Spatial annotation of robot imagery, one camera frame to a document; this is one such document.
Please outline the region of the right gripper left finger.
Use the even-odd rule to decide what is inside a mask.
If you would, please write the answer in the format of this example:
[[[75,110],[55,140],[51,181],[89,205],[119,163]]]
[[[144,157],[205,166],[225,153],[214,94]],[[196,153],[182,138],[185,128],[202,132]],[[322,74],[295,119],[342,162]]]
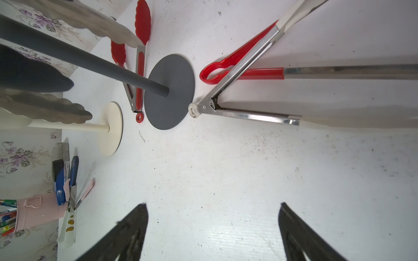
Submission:
[[[139,261],[145,242],[148,221],[147,205],[139,204],[78,260]]]

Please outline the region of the black steel tongs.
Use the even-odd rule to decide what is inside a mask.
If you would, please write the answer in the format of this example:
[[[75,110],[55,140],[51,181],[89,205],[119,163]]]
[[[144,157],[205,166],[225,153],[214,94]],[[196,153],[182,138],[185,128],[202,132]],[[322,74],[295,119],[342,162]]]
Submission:
[[[1,88],[31,92],[64,92],[74,83],[53,66],[26,58],[1,45]]]

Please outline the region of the dark grey utensil rack stand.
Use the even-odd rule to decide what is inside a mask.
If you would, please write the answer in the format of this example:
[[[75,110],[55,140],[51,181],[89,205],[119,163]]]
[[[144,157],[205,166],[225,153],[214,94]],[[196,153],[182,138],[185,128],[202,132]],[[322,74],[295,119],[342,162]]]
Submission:
[[[6,16],[1,16],[1,39],[143,89],[146,116],[160,130],[177,126],[193,101],[194,72],[178,54],[161,59],[145,78]]]

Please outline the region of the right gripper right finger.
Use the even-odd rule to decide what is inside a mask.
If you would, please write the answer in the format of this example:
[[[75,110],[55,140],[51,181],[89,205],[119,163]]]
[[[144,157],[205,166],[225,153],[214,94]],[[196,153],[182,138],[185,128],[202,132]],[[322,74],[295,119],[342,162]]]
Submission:
[[[344,261],[345,258],[324,241],[285,202],[278,225],[288,261]]]

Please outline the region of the cream utensil rack stand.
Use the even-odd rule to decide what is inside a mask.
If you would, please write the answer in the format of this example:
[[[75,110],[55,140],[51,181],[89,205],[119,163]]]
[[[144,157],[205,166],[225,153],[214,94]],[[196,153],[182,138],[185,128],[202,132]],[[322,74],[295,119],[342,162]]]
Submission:
[[[26,127],[68,129],[73,131],[95,132],[98,134],[98,147],[104,156],[112,156],[118,149],[123,134],[123,116],[115,102],[107,104],[101,114],[100,124],[64,124],[46,120],[32,120],[1,109],[1,129],[21,129]]]

